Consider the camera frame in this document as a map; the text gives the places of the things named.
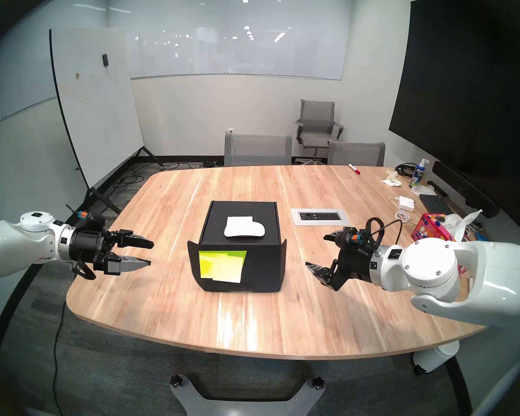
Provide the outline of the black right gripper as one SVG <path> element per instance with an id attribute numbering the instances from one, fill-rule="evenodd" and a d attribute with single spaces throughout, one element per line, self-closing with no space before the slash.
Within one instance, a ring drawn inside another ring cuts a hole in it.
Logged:
<path id="1" fill-rule="evenodd" d="M 349 246 L 349 231 L 339 230 L 324 236 L 324 240 L 336 246 Z M 338 258 L 330 267 L 322 267 L 305 262 L 309 272 L 325 287 L 338 291 L 347 280 L 360 280 L 373 283 L 370 276 L 373 251 L 364 246 L 351 246 L 340 249 Z"/>

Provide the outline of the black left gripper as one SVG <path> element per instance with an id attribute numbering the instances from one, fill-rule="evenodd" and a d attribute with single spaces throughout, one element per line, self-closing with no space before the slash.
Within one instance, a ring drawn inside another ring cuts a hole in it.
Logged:
<path id="1" fill-rule="evenodd" d="M 76 229 L 72 235 L 69 256 L 75 275 L 94 275 L 101 271 L 105 275 L 120 275 L 123 272 L 140 270 L 151 265 L 151 261 L 133 256 L 119 256 L 112 252 L 119 248 L 137 247 L 152 249 L 154 242 L 134 234 L 132 230 L 82 231 Z"/>

